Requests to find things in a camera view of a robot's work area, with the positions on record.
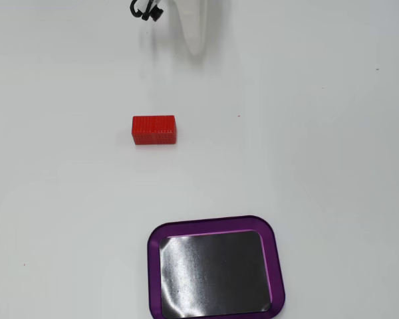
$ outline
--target red rectangular block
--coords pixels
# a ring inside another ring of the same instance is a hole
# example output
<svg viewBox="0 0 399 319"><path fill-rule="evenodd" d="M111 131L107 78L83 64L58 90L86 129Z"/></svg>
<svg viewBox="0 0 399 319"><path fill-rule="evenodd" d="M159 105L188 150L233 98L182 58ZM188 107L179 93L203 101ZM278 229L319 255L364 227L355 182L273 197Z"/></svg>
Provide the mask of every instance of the red rectangular block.
<svg viewBox="0 0 399 319"><path fill-rule="evenodd" d="M132 135L136 145L175 144L177 134L173 115L133 116Z"/></svg>

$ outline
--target white table surface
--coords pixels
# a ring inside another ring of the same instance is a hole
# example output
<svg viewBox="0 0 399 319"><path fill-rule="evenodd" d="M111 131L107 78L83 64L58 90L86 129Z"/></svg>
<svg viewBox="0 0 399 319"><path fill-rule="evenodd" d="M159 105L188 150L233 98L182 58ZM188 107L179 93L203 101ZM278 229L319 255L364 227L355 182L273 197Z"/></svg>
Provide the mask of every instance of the white table surface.
<svg viewBox="0 0 399 319"><path fill-rule="evenodd" d="M149 319L151 231L252 214L281 319L399 319L399 0L211 1L199 58L129 6L0 0L0 318Z"/></svg>

